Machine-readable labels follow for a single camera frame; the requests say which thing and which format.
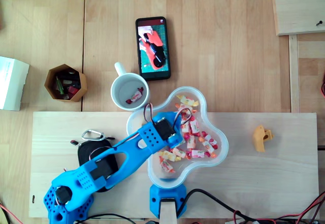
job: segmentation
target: robotic arm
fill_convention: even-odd
[[[180,123],[176,112],[160,112],[133,135],[79,168],[56,177],[44,197],[50,224],[73,224],[76,220],[87,219],[94,192],[103,187],[111,189],[134,173],[152,154],[166,146],[173,148],[183,140]],[[145,148],[139,147],[140,140],[146,143]],[[114,173],[104,159],[117,153],[124,153],[126,160]]]

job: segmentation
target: blue clamp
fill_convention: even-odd
[[[178,187],[166,189],[160,188],[156,185],[150,188],[150,211],[157,217],[160,218],[160,204],[161,200],[169,199],[174,200],[176,204],[176,211],[182,205],[186,197],[186,187],[181,184]],[[184,206],[182,212],[177,217],[179,218],[186,210],[186,205]]]
[[[166,119],[170,126],[172,126],[174,124],[175,116],[176,112],[160,112],[153,118],[153,122],[156,124],[162,119]],[[94,157],[79,168],[60,174],[52,181],[52,186],[44,198],[44,204],[49,211],[49,219],[52,220],[52,213],[56,213],[61,208],[62,210],[60,211],[60,215],[62,215],[62,219],[64,216],[63,214],[66,212],[75,213],[75,210],[78,210],[80,206],[83,206],[90,198],[92,198],[91,196],[94,192],[103,187],[111,189],[113,186],[133,174],[152,154],[166,146],[169,146],[170,148],[177,146],[183,140],[183,137],[180,134],[180,123],[181,118],[179,117],[175,123],[175,133],[170,135],[166,140],[163,140],[156,130],[155,125],[152,122],[149,122],[130,137]],[[138,146],[139,141],[142,139],[147,145],[145,148],[140,148]],[[100,176],[97,179],[93,179],[91,172],[97,168],[97,163],[110,154],[118,153],[124,153],[126,156],[120,169],[108,178]],[[68,187],[72,192],[72,197],[64,207],[61,207],[61,205],[55,207],[53,206],[56,198],[55,191],[61,186]]]
[[[88,210],[93,204],[93,196],[79,208],[69,212],[64,205],[57,205],[55,201],[55,188],[50,187],[44,197],[44,204],[48,211],[49,223],[51,224],[73,224],[77,220],[86,220]]]

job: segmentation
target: plastic bowl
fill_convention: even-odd
[[[180,104],[179,98],[177,95],[185,95],[187,97],[192,98],[195,101],[199,101],[199,106],[195,107],[198,110],[194,114],[196,120],[199,123],[200,131],[205,131],[210,134],[212,138],[217,141],[218,149],[215,150],[217,157],[216,158],[192,158],[182,159],[179,162],[172,162],[175,173],[166,173],[159,164],[159,157],[156,154],[152,155],[148,159],[148,174],[151,181],[161,188],[175,188],[181,185],[186,176],[195,168],[198,167],[214,167],[219,165],[226,158],[228,154],[228,140],[224,133],[217,129],[215,126],[211,124],[207,117],[207,102],[203,96],[203,94],[193,87],[180,87],[175,89],[167,98],[165,102],[161,105],[153,108],[153,116],[155,116],[158,112],[161,111],[177,111],[175,107],[175,103]],[[146,111],[147,118],[149,118],[149,109]],[[127,120],[126,131],[128,135],[136,132],[143,124],[145,124],[145,120],[143,117],[143,109],[135,111]],[[196,149],[205,149],[202,143],[197,140]]]

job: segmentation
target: metal carabiner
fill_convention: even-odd
[[[99,138],[86,138],[85,135],[86,135],[87,133],[95,133],[95,134],[98,134],[100,137],[99,137]],[[82,134],[81,137],[82,137],[83,140],[90,140],[90,141],[101,141],[101,140],[106,139],[106,136],[105,136],[104,133],[97,132],[97,131],[92,130],[92,129],[88,129],[88,130],[86,130],[86,131]]]

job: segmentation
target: candy wrapper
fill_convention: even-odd
[[[131,97],[131,99],[128,99],[125,102],[127,102],[128,104],[132,104],[133,102],[138,101],[142,97],[142,94],[143,94],[143,87],[138,88],[138,90]]]
[[[178,104],[178,103],[176,103],[176,104],[175,104],[175,107],[176,107],[179,111],[180,111],[180,110],[183,110],[183,109],[185,109],[185,108],[189,109],[189,110],[183,110],[183,111],[182,111],[182,114],[186,114],[186,115],[190,115],[190,114],[191,114],[190,111],[191,111],[192,113],[196,113],[196,112],[197,112],[197,110],[194,110],[193,107],[191,107],[191,106],[186,106],[186,105],[184,105],[184,104]]]
[[[191,151],[186,152],[186,159],[191,159]]]
[[[209,134],[205,131],[202,131],[202,135],[206,141],[208,141],[214,149],[218,149],[217,141],[215,141]]]
[[[204,142],[202,142],[202,144],[204,145],[204,147],[208,150],[208,152],[210,154],[214,152],[214,148],[212,148],[212,145],[209,144],[208,141],[204,141]]]
[[[196,142],[195,142],[195,137],[193,135],[188,135],[188,136],[184,135],[184,138],[187,138],[187,139],[185,139],[186,142],[187,142],[187,148],[189,150],[195,149],[195,147],[197,145]]]
[[[176,160],[176,155],[173,153],[170,153],[167,150],[158,152],[158,155],[161,156],[163,159],[169,159],[172,162],[174,162]]]
[[[217,155],[213,152],[213,153],[209,153],[209,152],[207,152],[207,151],[205,151],[205,155],[207,156],[207,157],[212,157],[212,158],[216,158],[217,157]]]
[[[174,168],[166,160],[161,161],[160,166],[165,172],[175,173]]]
[[[204,150],[192,150],[191,155],[193,158],[204,158],[205,151]]]
[[[186,152],[183,150],[180,150],[178,148],[173,148],[173,154],[181,157],[181,158],[185,158],[186,157]]]
[[[189,133],[189,121],[181,125],[182,133]]]
[[[189,126],[191,128],[191,134],[199,137],[200,136],[199,123],[194,116],[191,116],[189,120]]]
[[[199,102],[198,101],[194,101],[191,98],[184,96],[184,95],[177,95],[177,98],[180,99],[181,103],[187,105],[187,106],[198,106]]]

